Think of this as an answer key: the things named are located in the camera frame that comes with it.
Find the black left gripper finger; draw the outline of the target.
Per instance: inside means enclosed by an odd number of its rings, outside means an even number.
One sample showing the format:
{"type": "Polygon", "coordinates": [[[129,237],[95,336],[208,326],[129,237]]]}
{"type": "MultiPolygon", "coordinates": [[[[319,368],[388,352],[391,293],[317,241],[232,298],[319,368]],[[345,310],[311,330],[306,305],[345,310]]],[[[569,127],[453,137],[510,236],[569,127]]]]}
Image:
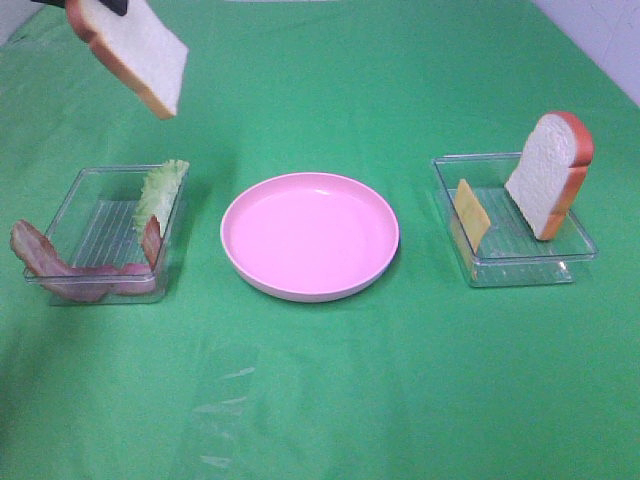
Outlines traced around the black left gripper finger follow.
{"type": "Polygon", "coordinates": [[[100,3],[118,16],[125,16],[128,11],[128,0],[100,0],[100,3]]]}

